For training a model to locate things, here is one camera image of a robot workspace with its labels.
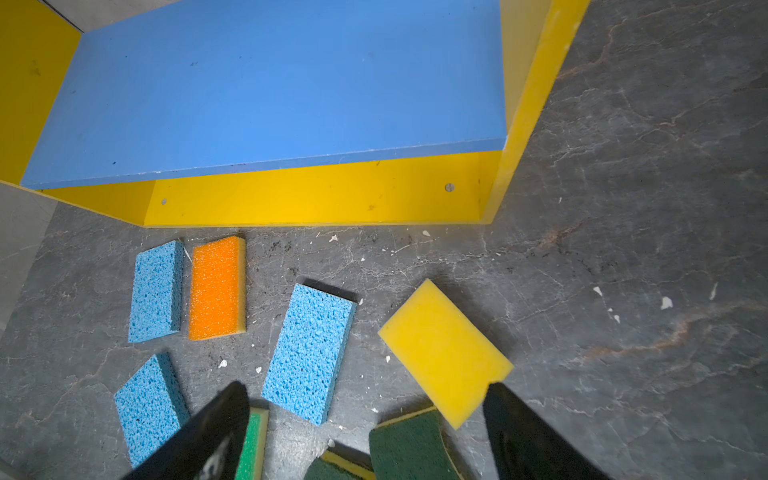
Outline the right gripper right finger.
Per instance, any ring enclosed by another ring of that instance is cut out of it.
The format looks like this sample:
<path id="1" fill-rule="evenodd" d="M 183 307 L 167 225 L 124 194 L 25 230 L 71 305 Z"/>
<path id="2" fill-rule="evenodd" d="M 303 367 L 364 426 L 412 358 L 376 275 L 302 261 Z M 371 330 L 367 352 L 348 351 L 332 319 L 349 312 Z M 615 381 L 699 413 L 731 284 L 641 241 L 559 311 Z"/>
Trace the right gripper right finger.
<path id="1" fill-rule="evenodd" d="M 504 384 L 489 385 L 482 407 L 501 479 L 607 477 Z"/>

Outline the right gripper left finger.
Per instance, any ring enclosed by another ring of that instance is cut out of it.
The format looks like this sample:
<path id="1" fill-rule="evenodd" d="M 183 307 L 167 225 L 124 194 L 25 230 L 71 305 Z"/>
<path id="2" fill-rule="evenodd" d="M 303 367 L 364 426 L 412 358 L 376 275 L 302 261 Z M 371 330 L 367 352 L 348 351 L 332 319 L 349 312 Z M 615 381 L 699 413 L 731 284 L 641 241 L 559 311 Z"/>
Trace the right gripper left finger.
<path id="1" fill-rule="evenodd" d="M 246 386 L 233 381 L 128 479 L 233 479 L 249 423 Z"/>

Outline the yellow sponge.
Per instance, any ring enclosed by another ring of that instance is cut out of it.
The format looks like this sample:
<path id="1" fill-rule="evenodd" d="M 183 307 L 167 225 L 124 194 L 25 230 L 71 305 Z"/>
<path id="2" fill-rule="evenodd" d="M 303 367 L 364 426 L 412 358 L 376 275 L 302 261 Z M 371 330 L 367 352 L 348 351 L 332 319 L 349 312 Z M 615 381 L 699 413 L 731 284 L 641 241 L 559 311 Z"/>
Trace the yellow sponge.
<path id="1" fill-rule="evenodd" d="M 459 429 L 489 386 L 513 364 L 431 280 L 425 280 L 379 330 L 448 424 Z"/>

